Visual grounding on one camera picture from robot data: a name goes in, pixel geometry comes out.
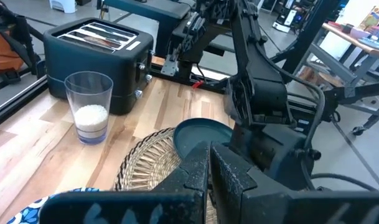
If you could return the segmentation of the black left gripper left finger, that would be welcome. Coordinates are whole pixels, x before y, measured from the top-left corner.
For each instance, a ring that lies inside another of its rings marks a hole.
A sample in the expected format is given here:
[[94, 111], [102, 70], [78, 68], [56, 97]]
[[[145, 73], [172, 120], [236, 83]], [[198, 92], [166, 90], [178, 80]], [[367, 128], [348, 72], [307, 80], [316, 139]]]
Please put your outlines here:
[[198, 143], [150, 191], [66, 192], [48, 200], [39, 223], [205, 223], [209, 144]]

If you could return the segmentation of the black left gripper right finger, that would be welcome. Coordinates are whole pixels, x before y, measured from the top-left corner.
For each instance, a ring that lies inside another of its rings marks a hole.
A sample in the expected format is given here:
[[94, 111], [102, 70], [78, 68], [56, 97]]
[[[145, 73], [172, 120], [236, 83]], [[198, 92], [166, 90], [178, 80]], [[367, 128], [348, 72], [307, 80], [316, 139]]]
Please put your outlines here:
[[379, 223], [379, 191], [291, 190], [219, 143], [210, 168], [220, 223]]

